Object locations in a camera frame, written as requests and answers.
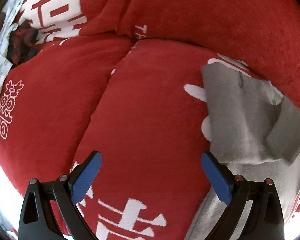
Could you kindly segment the grey fleece garment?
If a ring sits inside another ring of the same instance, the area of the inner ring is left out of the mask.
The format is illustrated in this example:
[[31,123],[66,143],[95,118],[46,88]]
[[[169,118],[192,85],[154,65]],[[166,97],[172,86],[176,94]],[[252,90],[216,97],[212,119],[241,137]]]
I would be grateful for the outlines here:
[[[285,222],[300,194],[300,110],[270,81],[219,62],[205,65],[201,72],[209,113],[205,124],[211,133],[208,151],[248,181],[273,180],[285,232]],[[230,239],[239,239],[252,203],[246,202]],[[186,238],[206,239],[225,208],[211,188]]]

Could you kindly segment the pale floral bed sheet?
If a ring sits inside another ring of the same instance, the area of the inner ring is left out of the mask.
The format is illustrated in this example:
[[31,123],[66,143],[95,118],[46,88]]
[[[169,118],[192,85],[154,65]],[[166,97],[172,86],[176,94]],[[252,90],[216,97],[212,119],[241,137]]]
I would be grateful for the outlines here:
[[18,27],[14,19],[24,0],[8,0],[0,12],[0,93],[12,63],[7,59],[10,34]]

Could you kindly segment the red wedding quilt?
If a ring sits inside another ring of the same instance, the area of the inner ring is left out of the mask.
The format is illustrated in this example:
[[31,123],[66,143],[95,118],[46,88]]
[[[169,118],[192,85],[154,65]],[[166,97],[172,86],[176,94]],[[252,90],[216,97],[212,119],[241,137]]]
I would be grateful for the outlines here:
[[270,81],[300,110],[296,0],[24,0],[38,54],[0,93],[0,166],[20,211],[32,178],[102,167],[76,207],[99,239],[187,239],[211,184],[202,68]]

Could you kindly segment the dark red patterned garment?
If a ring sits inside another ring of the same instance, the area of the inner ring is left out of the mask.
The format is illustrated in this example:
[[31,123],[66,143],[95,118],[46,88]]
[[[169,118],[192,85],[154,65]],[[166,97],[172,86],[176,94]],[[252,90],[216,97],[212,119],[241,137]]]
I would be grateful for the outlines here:
[[7,59],[12,63],[12,68],[29,61],[38,54],[36,48],[38,29],[24,21],[15,31],[10,33]]

